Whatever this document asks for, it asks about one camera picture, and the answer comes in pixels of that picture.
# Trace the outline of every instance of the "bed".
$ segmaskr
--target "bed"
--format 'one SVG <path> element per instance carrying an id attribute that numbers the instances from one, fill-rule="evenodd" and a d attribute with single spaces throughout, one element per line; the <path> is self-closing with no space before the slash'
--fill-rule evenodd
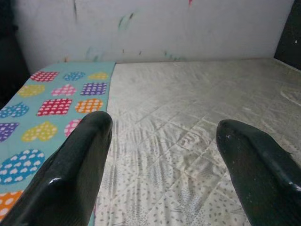
<path id="1" fill-rule="evenodd" d="M 117 64 L 109 95 L 113 67 L 114 63 L 54 65 L 44 70 L 59 72 L 56 76 L 47 74 L 47 79 L 54 78 L 46 82 L 51 86 L 44 91 L 42 87 L 38 91 L 22 88 L 0 114 L 6 116 L 1 119 L 1 123 L 7 124 L 3 125 L 4 130 L 11 133 L 0 143 L 5 150 L 1 170 L 11 164 L 6 160 L 24 158 L 24 155 L 29 158 L 32 154 L 43 158 L 33 162 L 40 161 L 38 168 L 81 117 L 90 112 L 85 107 L 89 101 L 77 103 L 95 95 L 103 103 L 100 106 L 99 101 L 91 101 L 92 105 L 96 104 L 96 110 L 105 110 L 108 99 L 107 112 L 113 118 L 113 134 L 90 225 L 249 225 L 217 150 L 215 133 L 222 119 L 236 119 L 268 132 L 301 163 L 298 71 L 270 59 Z M 40 73 L 32 78 L 40 80 Z M 24 87 L 41 84 L 33 79 Z M 90 79 L 97 83 L 105 80 L 105 93 L 104 85 L 97 85 L 99 93 L 92 95 L 87 82 Z M 65 87 L 73 93 L 67 114 L 53 116 L 44 109 L 46 106 L 41 109 L 52 94 L 62 93 L 64 89 L 57 88 L 66 83 L 77 90 L 73 93 L 70 86 Z M 32 98 L 32 101 L 12 107 L 23 98 Z M 19 117 L 13 115 L 17 108 L 22 109 Z M 26 116 L 23 123 L 18 120 Z M 41 129 L 34 126 L 44 123 L 43 117 L 49 118 L 57 130 L 49 124 L 42 124 L 42 129 L 51 128 L 56 133 L 34 136 Z M 5 202 L 0 204 L 0 214 L 7 209 L 7 200 L 15 201 L 22 193 L 34 172 L 28 177 L 24 175 L 24 180 L 0 186 L 5 197 Z"/>

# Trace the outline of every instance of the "mattress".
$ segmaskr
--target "mattress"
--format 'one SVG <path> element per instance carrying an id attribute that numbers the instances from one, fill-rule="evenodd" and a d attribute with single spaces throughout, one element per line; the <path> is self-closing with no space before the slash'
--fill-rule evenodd
<path id="1" fill-rule="evenodd" d="M 222 119 L 301 164 L 301 74 L 272 60 L 117 64 L 96 226 L 248 226 L 215 141 Z"/>
<path id="2" fill-rule="evenodd" d="M 0 110 L 0 220 L 80 120 L 106 110 L 114 65 L 51 65 L 33 74 Z"/>

